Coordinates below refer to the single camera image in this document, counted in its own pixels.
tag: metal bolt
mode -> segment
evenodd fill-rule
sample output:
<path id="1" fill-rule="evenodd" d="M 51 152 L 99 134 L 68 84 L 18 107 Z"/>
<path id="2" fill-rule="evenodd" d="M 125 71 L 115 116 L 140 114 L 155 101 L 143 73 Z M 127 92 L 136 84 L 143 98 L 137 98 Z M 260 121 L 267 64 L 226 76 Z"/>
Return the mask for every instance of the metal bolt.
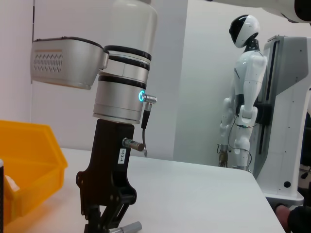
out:
<path id="1" fill-rule="evenodd" d="M 136 141 L 134 141 L 132 139 L 128 139 L 128 138 L 124 138 L 122 140 L 122 145 L 124 147 L 135 149 L 135 150 L 138 150 L 138 151 L 143 151 L 144 150 L 144 144 L 142 144 L 140 142 L 136 142 Z"/>

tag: blue led light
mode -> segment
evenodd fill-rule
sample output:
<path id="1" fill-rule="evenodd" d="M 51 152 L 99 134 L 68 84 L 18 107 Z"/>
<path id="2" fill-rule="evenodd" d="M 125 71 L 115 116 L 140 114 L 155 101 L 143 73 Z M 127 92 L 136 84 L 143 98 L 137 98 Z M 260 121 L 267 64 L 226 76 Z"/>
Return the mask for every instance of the blue led light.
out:
<path id="1" fill-rule="evenodd" d="M 143 102 L 143 101 L 144 101 L 144 94 L 145 94 L 144 91 L 141 91 L 141 92 L 139 93 L 138 99 L 139 99 L 140 102 Z"/>

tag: white label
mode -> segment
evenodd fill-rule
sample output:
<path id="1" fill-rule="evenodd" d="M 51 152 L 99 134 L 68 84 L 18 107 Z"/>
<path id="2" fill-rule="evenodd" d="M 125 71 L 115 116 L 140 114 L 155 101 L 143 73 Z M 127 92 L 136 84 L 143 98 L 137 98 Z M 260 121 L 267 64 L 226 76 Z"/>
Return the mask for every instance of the white label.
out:
<path id="1" fill-rule="evenodd" d="M 118 164 L 124 164 L 126 149 L 120 149 Z"/>

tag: metal connector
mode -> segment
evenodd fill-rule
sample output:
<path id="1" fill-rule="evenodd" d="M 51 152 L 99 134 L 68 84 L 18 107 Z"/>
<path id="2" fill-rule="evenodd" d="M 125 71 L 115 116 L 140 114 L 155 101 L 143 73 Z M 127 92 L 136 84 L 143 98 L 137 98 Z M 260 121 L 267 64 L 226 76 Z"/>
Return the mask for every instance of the metal connector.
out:
<path id="1" fill-rule="evenodd" d="M 140 142 L 136 142 L 136 141 L 134 141 L 132 139 L 128 139 L 128 138 L 124 138 L 122 140 L 122 145 L 124 147 L 127 147 L 127 148 L 138 150 L 139 152 L 144 150 L 144 144 L 142 144 Z"/>
<path id="2" fill-rule="evenodd" d="M 145 104 L 145 110 L 146 110 L 146 111 L 149 111 L 149 112 L 150 112 L 150 111 L 151 111 L 151 108 L 152 108 L 152 103 L 146 103 L 146 104 Z"/>
<path id="3" fill-rule="evenodd" d="M 130 225 L 110 230 L 110 233 L 136 233 L 142 229 L 140 222 L 134 222 Z"/>
<path id="4" fill-rule="evenodd" d="M 144 94 L 143 98 L 144 98 L 145 103 L 155 104 L 157 102 L 157 97 L 155 97 L 155 96 L 150 96 L 150 95 Z"/>

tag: white table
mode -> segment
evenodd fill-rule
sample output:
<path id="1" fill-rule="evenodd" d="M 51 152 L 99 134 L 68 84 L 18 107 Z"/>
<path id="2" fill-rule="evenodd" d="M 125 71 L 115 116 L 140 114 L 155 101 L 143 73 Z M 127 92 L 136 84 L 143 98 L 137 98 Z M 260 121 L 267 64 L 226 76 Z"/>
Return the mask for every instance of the white table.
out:
<path id="1" fill-rule="evenodd" d="M 90 151 L 63 149 L 69 167 L 61 191 L 5 233 L 83 233 L 75 183 Z M 284 233 L 254 177 L 244 171 L 131 157 L 130 184 L 137 190 L 120 226 L 142 223 L 141 233 Z"/>

